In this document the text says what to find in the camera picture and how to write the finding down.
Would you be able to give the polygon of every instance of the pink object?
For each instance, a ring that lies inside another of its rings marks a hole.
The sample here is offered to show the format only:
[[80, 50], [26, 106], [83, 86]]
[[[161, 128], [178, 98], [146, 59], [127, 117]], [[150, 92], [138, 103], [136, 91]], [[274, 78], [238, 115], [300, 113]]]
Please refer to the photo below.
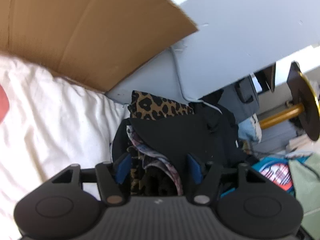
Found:
[[2, 123], [8, 111], [9, 111], [9, 100], [3, 87], [0, 85], [0, 124]]

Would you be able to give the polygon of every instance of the white bed sheet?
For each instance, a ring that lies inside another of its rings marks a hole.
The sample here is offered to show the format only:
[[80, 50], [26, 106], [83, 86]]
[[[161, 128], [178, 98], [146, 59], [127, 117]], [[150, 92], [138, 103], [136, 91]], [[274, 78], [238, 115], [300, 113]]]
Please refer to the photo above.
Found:
[[17, 201], [71, 163], [111, 162], [110, 143], [129, 111], [15, 57], [0, 56], [0, 85], [10, 104], [0, 122], [0, 239], [15, 240]]

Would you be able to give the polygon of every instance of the red graphic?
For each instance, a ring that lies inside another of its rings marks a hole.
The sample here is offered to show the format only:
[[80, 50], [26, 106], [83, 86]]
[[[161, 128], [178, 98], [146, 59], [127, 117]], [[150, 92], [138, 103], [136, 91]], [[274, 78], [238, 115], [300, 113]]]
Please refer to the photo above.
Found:
[[293, 186], [289, 167], [284, 163], [273, 164], [264, 168], [260, 173], [283, 190], [287, 191]]
[[9, 100], [4, 89], [0, 85], [0, 124], [2, 123], [5, 115], [9, 111]]

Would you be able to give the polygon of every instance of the gray suitcase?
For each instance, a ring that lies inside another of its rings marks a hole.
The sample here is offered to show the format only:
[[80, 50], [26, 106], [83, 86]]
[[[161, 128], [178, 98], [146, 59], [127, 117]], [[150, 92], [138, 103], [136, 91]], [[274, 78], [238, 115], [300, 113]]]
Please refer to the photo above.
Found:
[[218, 104], [232, 112], [240, 123], [259, 110], [259, 98], [251, 76], [223, 88]]

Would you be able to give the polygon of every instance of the ribbed gray surface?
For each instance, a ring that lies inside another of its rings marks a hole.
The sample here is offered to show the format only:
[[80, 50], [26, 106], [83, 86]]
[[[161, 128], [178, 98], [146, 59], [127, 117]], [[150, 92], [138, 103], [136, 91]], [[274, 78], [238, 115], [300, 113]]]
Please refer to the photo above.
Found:
[[[132, 197], [109, 208], [99, 224], [74, 240], [237, 240], [248, 239], [225, 228], [207, 207], [197, 207], [185, 197]], [[282, 238], [294, 240], [289, 236]]]

